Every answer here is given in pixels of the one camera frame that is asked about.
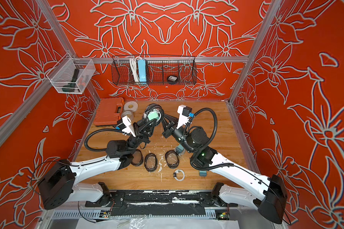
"tape roll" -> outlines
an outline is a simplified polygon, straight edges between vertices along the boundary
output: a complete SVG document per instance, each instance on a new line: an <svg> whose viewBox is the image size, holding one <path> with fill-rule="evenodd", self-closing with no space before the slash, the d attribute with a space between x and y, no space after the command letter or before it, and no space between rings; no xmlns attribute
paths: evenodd
<svg viewBox="0 0 344 229"><path fill-rule="evenodd" d="M121 118L125 117L125 116L129 117L130 121L132 121L134 119L134 114L131 111L124 111L121 114Z"/></svg>
<svg viewBox="0 0 344 229"><path fill-rule="evenodd" d="M124 111L136 112L137 109L138 109L138 103L135 101L127 102L124 105Z"/></svg>

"black rubber band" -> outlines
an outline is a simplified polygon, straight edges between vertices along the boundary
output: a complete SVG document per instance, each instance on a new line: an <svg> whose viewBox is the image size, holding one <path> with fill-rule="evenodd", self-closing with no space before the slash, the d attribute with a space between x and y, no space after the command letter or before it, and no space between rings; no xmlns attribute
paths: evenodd
<svg viewBox="0 0 344 229"><path fill-rule="evenodd" d="M176 163L173 163L173 164L169 164L169 163L168 163L167 157L168 157L168 155L170 155L171 153L174 153L174 154L176 155L176 157L177 157L177 162L176 162ZM165 157L165 159L166 159L166 162L167 162L168 167L171 168L171 169L177 168L178 165L180 164L180 160L178 159L178 154L177 154L176 151L174 151L174 150L168 151L168 152L164 155L164 157Z"/></svg>
<svg viewBox="0 0 344 229"><path fill-rule="evenodd" d="M147 168L147 160L148 158L150 157L154 157L155 160L156 160L156 165L153 167L153 168ZM145 160L144 160L144 167L145 169L148 171L148 172L154 172L156 169L157 169L157 166L158 166L158 161L157 161L157 157L154 153L150 153L148 155L145 156Z"/></svg>
<svg viewBox="0 0 344 229"><path fill-rule="evenodd" d="M140 153L140 155L142 156L142 158L140 159L140 161L138 162L138 163L136 163L136 164L134 164L132 161L131 161L131 164L133 165L133 166L140 166L142 163L143 163L143 154L142 154L142 152L140 151L140 150L135 150L135 152L134 153L136 153L136 152L139 152Z"/></svg>
<svg viewBox="0 0 344 229"><path fill-rule="evenodd" d="M146 146L147 146L147 143L144 142L144 147L142 148L142 146L140 146L140 149L145 149Z"/></svg>

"red wall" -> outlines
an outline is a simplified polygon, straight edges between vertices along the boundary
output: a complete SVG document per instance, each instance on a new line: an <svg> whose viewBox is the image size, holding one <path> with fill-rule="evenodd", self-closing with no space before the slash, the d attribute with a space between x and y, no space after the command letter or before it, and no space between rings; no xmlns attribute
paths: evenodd
<svg viewBox="0 0 344 229"><path fill-rule="evenodd" d="M0 1L0 126L64 54L34 0Z"/></svg>
<svg viewBox="0 0 344 229"><path fill-rule="evenodd" d="M35 1L0 0L0 126L64 54ZM51 88L5 141L0 148L0 229L35 227L43 209L29 186L32 172L44 161L72 159L95 106L88 90L73 96ZM50 166L40 166L34 181Z"/></svg>
<svg viewBox="0 0 344 229"><path fill-rule="evenodd" d="M269 1L49 0L80 57L123 54L248 55ZM115 86L109 65L92 78L101 98L222 100L243 63L198 65L194 86Z"/></svg>
<svg viewBox="0 0 344 229"><path fill-rule="evenodd" d="M292 228L344 228L344 1L285 0L234 106Z"/></svg>

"black cable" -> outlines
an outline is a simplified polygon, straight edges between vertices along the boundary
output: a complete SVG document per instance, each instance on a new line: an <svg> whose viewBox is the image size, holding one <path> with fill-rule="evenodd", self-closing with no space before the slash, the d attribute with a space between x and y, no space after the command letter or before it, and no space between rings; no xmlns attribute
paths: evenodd
<svg viewBox="0 0 344 229"><path fill-rule="evenodd" d="M203 111L208 111L210 112L212 115L213 115L213 119L214 119L214 128L213 128L213 132L212 132L212 135L210 136L209 140L202 146L200 146L196 152L194 152L194 156L191 157L191 160L190 160L190 164L191 166L194 168L194 169L197 169L197 167L193 165L193 162L196 160L196 158L200 155L200 153L203 151L203 149L205 149L214 139L215 137L215 134L217 132L217 129L218 129L218 119L217 119L217 116L215 114L215 112L211 109L211 108L202 108L200 110L198 110L194 116L190 119L190 123L193 121L193 119L198 115L200 114L201 112Z"/></svg>
<svg viewBox="0 0 344 229"><path fill-rule="evenodd" d="M147 108L145 109L145 111L144 111L144 114L146 115L146 117L144 118L144 115L142 115L142 121L144 122L145 121L145 119L148 117L148 114L149 114L149 112L151 112L153 109L159 109L158 111L159 111L159 113L160 113L160 117L159 117L159 120L158 121L156 121L156 124L155 124L155 126L158 126L159 125L159 123L162 121L162 118L163 118L163 116L164 116L164 110L162 109L162 107L160 106L160 105L158 105L158 104L156 104L156 103L151 103L151 104L149 104L148 106L147 106Z"/></svg>
<svg viewBox="0 0 344 229"><path fill-rule="evenodd" d="M105 128L105 129L100 129L100 130L96 130L96 131L93 131L92 133L90 133L84 140L84 146L87 150L90 150L90 151L93 151L93 152L102 152L102 151L105 151L106 149L94 149L90 146L88 146L88 141L89 139L95 135L95 134L98 134L100 132L103 132L103 131L114 131L114 132L118 132L118 133L122 133L122 134L125 134L125 135L130 135L129 133L125 133L123 132L122 130L118 130L118 129L112 129L112 128Z"/></svg>
<svg viewBox="0 0 344 229"><path fill-rule="evenodd" d="M36 172L37 168L40 167L42 164L44 163L48 163L48 162L58 162L60 164L64 164L64 165L67 165L67 166L72 166L72 167L81 167L81 166L85 166L85 165L89 165L89 164L94 164L94 163L97 163L97 162L101 162L103 161L104 159L102 160L99 160L99 161L96 161L96 162L91 162L91 163L88 163L88 164L82 164L82 165L71 165L71 164L66 164L66 163L63 163L63 162L60 162L60 161L57 161L57 160L48 160L48 161L45 161L45 162L42 162L41 164L39 164L36 168L34 168L34 171L32 173L32 177L31 177L31 180L29 181L29 186L31 187L31 189L37 193L38 195L40 195L36 190L34 190L33 188L33 184L32 184L32 181L33 181L33 176L34 176L34 173Z"/></svg>
<svg viewBox="0 0 344 229"><path fill-rule="evenodd" d="M78 211L79 211L80 216L81 216L83 219L85 219L85 220L87 220L88 222L91 222L91 223L96 223L96 222L94 222L94 221L90 221L89 219L86 219L86 218L82 215L82 213L80 212L80 209L79 209L79 201L78 201Z"/></svg>
<svg viewBox="0 0 344 229"><path fill-rule="evenodd" d="M187 120L187 123L185 125L185 129L183 130L183 135L187 136L187 133L188 133L187 129L190 126L192 120L193 120L193 117L189 117L189 119Z"/></svg>

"clear plastic storage box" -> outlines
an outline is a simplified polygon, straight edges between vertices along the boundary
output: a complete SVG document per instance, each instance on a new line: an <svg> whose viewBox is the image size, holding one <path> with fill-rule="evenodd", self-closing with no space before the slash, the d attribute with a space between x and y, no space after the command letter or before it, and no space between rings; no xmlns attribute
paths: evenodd
<svg viewBox="0 0 344 229"><path fill-rule="evenodd" d="M47 73L46 77L59 93L83 94L95 71L92 59L77 59L66 54Z"/></svg>

